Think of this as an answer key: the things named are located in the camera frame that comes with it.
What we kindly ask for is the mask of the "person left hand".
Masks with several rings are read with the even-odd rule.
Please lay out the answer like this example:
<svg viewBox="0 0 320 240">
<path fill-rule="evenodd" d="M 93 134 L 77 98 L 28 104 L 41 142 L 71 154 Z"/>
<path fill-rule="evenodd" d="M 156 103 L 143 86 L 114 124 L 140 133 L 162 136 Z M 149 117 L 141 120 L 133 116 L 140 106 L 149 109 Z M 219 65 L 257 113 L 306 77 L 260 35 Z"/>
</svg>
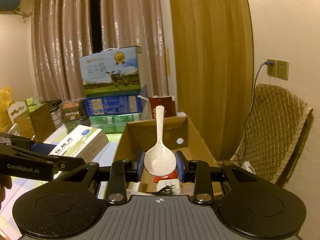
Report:
<svg viewBox="0 0 320 240">
<path fill-rule="evenodd" d="M 5 190 L 12 188 L 12 178 L 8 175 L 0 175 L 0 207 L 5 200 Z"/>
</svg>

